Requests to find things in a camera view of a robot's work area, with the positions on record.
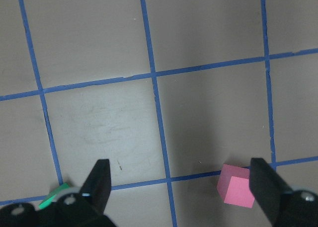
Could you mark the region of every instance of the metal screw head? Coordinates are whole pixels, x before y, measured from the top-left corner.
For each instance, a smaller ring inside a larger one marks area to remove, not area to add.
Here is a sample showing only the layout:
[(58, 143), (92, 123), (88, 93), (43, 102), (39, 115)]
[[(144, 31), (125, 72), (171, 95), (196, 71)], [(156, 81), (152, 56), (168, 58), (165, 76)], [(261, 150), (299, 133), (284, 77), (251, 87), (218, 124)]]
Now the metal screw head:
[(21, 215), (23, 212), (24, 212), (24, 207), (22, 205), (19, 205), (17, 208), (14, 208), (11, 211), (11, 214), (13, 216), (18, 216), (18, 215)]
[(68, 196), (67, 198), (65, 198), (64, 204), (65, 204), (65, 205), (71, 205), (71, 204), (73, 204), (75, 201), (76, 201), (76, 198), (75, 198), (73, 195), (71, 195), (71, 196)]
[(305, 201), (314, 201), (315, 197), (313, 196), (312, 193), (303, 191), (300, 196), (305, 200)]

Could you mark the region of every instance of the blue grid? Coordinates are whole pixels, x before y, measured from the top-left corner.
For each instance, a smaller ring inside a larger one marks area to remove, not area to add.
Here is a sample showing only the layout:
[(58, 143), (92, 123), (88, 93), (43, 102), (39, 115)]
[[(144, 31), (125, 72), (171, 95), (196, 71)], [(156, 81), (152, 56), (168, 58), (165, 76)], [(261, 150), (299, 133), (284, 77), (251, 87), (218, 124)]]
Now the blue grid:
[[(40, 96), (41, 104), (42, 104), (42, 108), (43, 108), (43, 113), (44, 113), (44, 117), (45, 117), (45, 122), (46, 122), (46, 127), (47, 127), (47, 131), (48, 131), (48, 136), (49, 136), (49, 140), (50, 140), (52, 157), (53, 157), (53, 161), (54, 161), (59, 184), (63, 183), (63, 178), (62, 178), (62, 174), (61, 174), (61, 170), (60, 170), (59, 160), (58, 160), (57, 152), (55, 149), (54, 138), (53, 138), (51, 125), (50, 125), (50, 121), (49, 121), (49, 116), (48, 116), (48, 112), (47, 112), (45, 93), (58, 92), (58, 91), (63, 91), (63, 90), (68, 90), (68, 89), (75, 89), (75, 88), (83, 88), (83, 87), (87, 87), (90, 85), (104, 85), (104, 84), (125, 82), (125, 81), (130, 81), (130, 80), (151, 78), (152, 82), (153, 82), (153, 89), (154, 89), (154, 94), (155, 94), (157, 119), (158, 119), (158, 125), (159, 125), (159, 133), (160, 133), (161, 148), (162, 148), (162, 155), (163, 155), (166, 178), (113, 186), (112, 190), (121, 190), (121, 189), (133, 188), (133, 187), (166, 183), (167, 189), (168, 189), (172, 224), (174, 227), (176, 227), (177, 221), (176, 221), (175, 208), (174, 208), (172, 182), (215, 176), (215, 175), (219, 175), (221, 171), (212, 171), (212, 172), (205, 172), (205, 173), (179, 176), (179, 177), (171, 177), (170, 176), (168, 155), (167, 155), (167, 150), (166, 150), (163, 122), (162, 122), (162, 114), (161, 114), (161, 107), (160, 107), (157, 77), (169, 76), (169, 75), (181, 74), (181, 73), (188, 73), (188, 72), (195, 72), (195, 71), (202, 71), (202, 70), (210, 70), (210, 69), (214, 69), (214, 68), (228, 67), (228, 66), (256, 63), (256, 62), (264, 62), (265, 68), (266, 68), (266, 87), (267, 87), (268, 120), (269, 120), (270, 148), (271, 148), (271, 166), (274, 169), (276, 169), (277, 166), (282, 166), (282, 165), (291, 165), (291, 164), (297, 164), (297, 163), (303, 163), (303, 162), (318, 161), (318, 156), (312, 156), (312, 157), (300, 158), (300, 159), (294, 159), (294, 160), (279, 161), (279, 162), (276, 161), (276, 152), (275, 152), (275, 143), (274, 143), (272, 85), (271, 85), (271, 79), (270, 79), (270, 60), (288, 58), (288, 57), (293, 57), (293, 56), (302, 56), (302, 55), (308, 55), (308, 54), (316, 54), (316, 53), (318, 53), (318, 48), (302, 50), (302, 51), (299, 51), (296, 53), (287, 52), (287, 53), (279, 53), (279, 54), (270, 55), (269, 48), (268, 48), (268, 38), (267, 38), (266, 0), (260, 0), (261, 1), (261, 12), (262, 12), (263, 43), (264, 43), (264, 56), (263, 57), (238, 59), (238, 60), (232, 60), (232, 61), (206, 64), (206, 65), (202, 65), (202, 66), (194, 66), (194, 67), (187, 67), (187, 68), (180, 68), (180, 69), (156, 72), (154, 55), (153, 55), (153, 47), (152, 47), (152, 42), (151, 42), (150, 27), (149, 27), (149, 22), (148, 22), (148, 15), (147, 15), (146, 0), (140, 0), (142, 14), (143, 14), (143, 20), (144, 20), (144, 26), (145, 26), (148, 56), (149, 56), (149, 61), (150, 61), (150, 70), (151, 70), (150, 73), (139, 74), (139, 75), (135, 75), (135, 76), (131, 76), (131, 77), (115, 77), (115, 78), (109, 78), (109, 79), (81, 82), (81, 83), (76, 83), (76, 84), (61, 85), (61, 86), (55, 86), (55, 87), (49, 87), (49, 88), (42, 87), (42, 83), (40, 80), (40, 75), (39, 75), (39, 71), (38, 71), (38, 67), (37, 67), (36, 57), (35, 57), (35, 53), (34, 53), (34, 49), (33, 49), (31, 32), (29, 29), (27, 15), (26, 15), (25, 7), (24, 7), (24, 1), (23, 0), (18, 0), (18, 1), (19, 1), (19, 5), (20, 5), (21, 16), (23, 19), (23, 25), (25, 27), (25, 32), (26, 32), (26, 40), (27, 40), (27, 44), (28, 44), (28, 49), (29, 49), (30, 58), (32, 61), (33, 71), (34, 71), (34, 75), (35, 75), (38, 89), (33, 90), (33, 91), (28, 91), (28, 92), (0, 96), (0, 101), (29, 97), (29, 96), (34, 96), (34, 95)], [(35, 196), (35, 197), (30, 197), (30, 198), (1, 201), (0, 206), (11, 204), (11, 203), (18, 203), (18, 202), (39, 201), (39, 200), (43, 200), (44, 198), (45, 198), (45, 196)]]

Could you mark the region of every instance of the pink cube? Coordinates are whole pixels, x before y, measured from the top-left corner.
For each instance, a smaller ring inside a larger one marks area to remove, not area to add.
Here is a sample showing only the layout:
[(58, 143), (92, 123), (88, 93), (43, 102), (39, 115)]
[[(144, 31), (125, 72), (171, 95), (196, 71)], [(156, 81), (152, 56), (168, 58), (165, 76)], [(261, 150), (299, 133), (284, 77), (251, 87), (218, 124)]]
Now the pink cube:
[(217, 189), (224, 203), (252, 208), (255, 198), (248, 183), (248, 169), (224, 164)]

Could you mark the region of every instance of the green object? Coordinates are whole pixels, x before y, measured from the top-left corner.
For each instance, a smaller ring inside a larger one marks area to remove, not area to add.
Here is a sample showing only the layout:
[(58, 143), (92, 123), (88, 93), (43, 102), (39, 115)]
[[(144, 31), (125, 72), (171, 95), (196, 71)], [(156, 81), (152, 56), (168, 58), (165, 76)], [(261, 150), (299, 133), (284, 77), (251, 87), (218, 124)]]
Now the green object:
[(50, 192), (47, 197), (39, 204), (40, 209), (44, 209), (48, 205), (51, 204), (54, 197), (62, 190), (69, 188), (69, 185), (65, 182), (58, 188), (56, 188), (54, 191)]

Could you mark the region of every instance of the floor tile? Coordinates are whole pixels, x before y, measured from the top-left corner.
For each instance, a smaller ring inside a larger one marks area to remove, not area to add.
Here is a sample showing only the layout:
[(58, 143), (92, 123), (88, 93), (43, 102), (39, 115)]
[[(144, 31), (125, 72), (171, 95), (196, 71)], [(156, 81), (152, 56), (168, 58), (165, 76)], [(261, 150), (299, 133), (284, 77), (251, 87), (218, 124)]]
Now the floor tile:
[(178, 227), (271, 226), (256, 201), (251, 209), (223, 203), (216, 188), (218, 178), (172, 184)]
[(264, 55), (260, 0), (146, 0), (157, 71)]
[(270, 162), (263, 63), (158, 78), (172, 176)]
[(40, 97), (0, 102), (0, 201), (41, 196), (56, 185)]
[(292, 187), (318, 193), (318, 161), (278, 166), (277, 173)]
[(100, 158), (113, 185), (165, 178), (151, 79), (46, 97), (64, 181), (81, 186)]
[(318, 55), (271, 61), (278, 161), (318, 155)]
[(170, 227), (167, 185), (112, 191), (105, 214), (120, 227)]
[(44, 87), (150, 72), (140, 0), (25, 0), (25, 7)]
[(318, 48), (317, 0), (266, 0), (271, 54)]
[(0, 4), (0, 95), (36, 90), (19, 2)]

